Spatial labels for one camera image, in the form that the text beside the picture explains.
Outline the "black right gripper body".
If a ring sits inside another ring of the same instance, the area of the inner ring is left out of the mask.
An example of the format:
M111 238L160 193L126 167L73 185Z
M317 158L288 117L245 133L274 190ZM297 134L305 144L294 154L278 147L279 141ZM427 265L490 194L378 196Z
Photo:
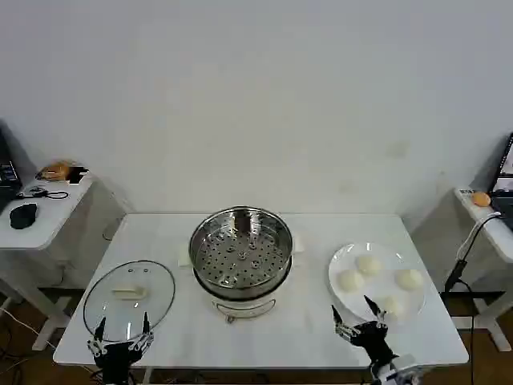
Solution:
M372 364L389 364L398 356L390 349L386 342L388 326L383 322L371 321L353 327L355 335L351 343L362 347L370 357Z

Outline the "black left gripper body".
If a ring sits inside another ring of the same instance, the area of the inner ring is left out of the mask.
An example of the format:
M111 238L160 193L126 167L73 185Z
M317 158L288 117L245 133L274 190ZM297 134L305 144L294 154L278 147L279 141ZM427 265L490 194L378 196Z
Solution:
M102 384L129 384L131 351L129 342L102 346L94 342L94 360L102 375Z

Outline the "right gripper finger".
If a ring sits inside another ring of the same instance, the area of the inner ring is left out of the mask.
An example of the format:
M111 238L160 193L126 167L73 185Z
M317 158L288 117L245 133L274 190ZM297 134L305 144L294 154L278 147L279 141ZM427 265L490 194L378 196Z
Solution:
M359 332L343 321L341 315L338 313L334 305L331 306L331 310L333 314L335 333L342 337L345 341L353 344L353 341L359 335Z
M382 310L379 305L374 302L371 298L364 296L367 306L370 308L372 314L375 319L373 321L365 322L364 326L366 329L374 328L374 329L387 329L385 316L386 311Z

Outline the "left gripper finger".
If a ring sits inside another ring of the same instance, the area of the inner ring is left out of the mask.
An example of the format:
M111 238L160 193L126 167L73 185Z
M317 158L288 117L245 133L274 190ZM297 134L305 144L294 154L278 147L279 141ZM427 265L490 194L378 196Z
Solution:
M138 362L142 359L154 341L154 333L151 331L147 312L143 316L142 334L129 346L129 361Z
M94 358L100 358L107 353L103 345L103 334L106 324L106 318L103 317L99 325L95 328L93 339L87 341L87 347Z

